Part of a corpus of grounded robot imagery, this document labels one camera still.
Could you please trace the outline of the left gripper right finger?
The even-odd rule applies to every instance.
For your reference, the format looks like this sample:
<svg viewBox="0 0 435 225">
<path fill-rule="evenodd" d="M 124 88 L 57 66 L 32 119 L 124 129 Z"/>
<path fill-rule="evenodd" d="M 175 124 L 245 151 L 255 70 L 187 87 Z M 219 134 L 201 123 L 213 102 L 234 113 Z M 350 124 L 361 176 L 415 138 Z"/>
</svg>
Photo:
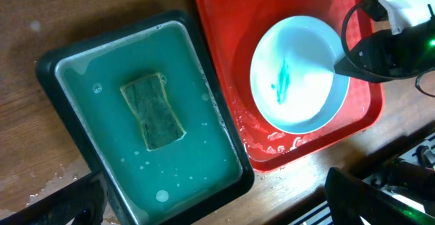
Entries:
<svg viewBox="0 0 435 225">
<path fill-rule="evenodd" d="M 334 224 L 433 224 L 434 217 L 391 197 L 377 188 L 333 167 L 324 193 Z"/>
</svg>

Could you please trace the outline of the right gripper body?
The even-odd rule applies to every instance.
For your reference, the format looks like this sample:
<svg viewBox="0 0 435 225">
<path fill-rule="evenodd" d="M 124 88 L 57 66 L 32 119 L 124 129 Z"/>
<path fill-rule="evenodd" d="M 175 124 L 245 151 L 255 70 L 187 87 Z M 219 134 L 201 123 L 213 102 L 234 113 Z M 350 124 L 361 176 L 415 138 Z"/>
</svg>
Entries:
<svg viewBox="0 0 435 225">
<path fill-rule="evenodd" d="M 350 51 L 349 75 L 370 83 L 403 80 L 434 70 L 434 17 L 398 35 L 382 30 Z"/>
</svg>

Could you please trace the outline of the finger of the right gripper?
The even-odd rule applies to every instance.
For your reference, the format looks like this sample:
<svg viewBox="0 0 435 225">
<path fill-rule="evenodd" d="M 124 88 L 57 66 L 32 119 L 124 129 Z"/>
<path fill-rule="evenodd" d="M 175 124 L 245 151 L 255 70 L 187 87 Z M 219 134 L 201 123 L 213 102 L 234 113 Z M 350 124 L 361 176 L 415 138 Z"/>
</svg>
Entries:
<svg viewBox="0 0 435 225">
<path fill-rule="evenodd" d="M 334 71 L 339 75 L 354 77 L 360 80 L 364 75 L 355 65 L 351 63 L 347 56 L 342 57 L 342 59 L 340 59 L 340 61 L 334 65 Z"/>
</svg>

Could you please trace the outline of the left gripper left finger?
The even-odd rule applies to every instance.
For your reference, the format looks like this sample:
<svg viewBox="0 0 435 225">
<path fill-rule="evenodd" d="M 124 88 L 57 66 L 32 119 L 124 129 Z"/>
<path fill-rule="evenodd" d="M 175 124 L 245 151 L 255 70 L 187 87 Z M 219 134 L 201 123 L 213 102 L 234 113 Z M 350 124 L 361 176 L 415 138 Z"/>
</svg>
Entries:
<svg viewBox="0 0 435 225">
<path fill-rule="evenodd" d="M 90 173 L 27 208 L 1 220 L 2 224 L 100 224 L 108 201 L 102 172 Z"/>
</svg>

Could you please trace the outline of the light blue plate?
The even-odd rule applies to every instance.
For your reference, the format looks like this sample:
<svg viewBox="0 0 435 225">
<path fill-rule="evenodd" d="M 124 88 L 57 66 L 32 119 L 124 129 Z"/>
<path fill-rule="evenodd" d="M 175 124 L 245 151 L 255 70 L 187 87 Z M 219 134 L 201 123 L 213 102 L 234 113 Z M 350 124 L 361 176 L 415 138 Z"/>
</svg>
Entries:
<svg viewBox="0 0 435 225">
<path fill-rule="evenodd" d="M 251 60 L 249 83 L 258 111 L 285 133 L 327 125 L 349 90 L 350 78 L 334 70 L 344 56 L 337 32 L 318 18 L 292 16 L 274 24 Z"/>
</svg>

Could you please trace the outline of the green yellow sponge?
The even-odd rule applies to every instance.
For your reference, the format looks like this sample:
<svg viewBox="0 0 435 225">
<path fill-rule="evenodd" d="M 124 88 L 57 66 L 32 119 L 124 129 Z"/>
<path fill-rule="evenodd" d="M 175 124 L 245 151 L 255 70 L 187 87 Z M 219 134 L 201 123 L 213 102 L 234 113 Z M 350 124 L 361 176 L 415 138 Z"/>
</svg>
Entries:
<svg viewBox="0 0 435 225">
<path fill-rule="evenodd" d="M 162 73 L 150 73 L 120 87 L 149 151 L 163 148 L 186 135 L 169 103 L 166 82 Z"/>
</svg>

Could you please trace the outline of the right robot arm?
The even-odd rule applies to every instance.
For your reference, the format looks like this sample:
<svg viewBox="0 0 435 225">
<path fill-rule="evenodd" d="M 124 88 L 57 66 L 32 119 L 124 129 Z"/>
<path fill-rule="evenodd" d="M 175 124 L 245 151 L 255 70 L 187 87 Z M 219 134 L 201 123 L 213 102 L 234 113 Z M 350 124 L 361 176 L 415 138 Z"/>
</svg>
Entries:
<svg viewBox="0 0 435 225">
<path fill-rule="evenodd" d="M 362 10 L 389 29 L 361 39 L 353 48 L 346 33 L 351 16 Z M 344 17 L 344 57 L 334 66 L 339 75 L 370 83 L 421 77 L 434 70 L 434 0 L 360 0 Z"/>
</svg>

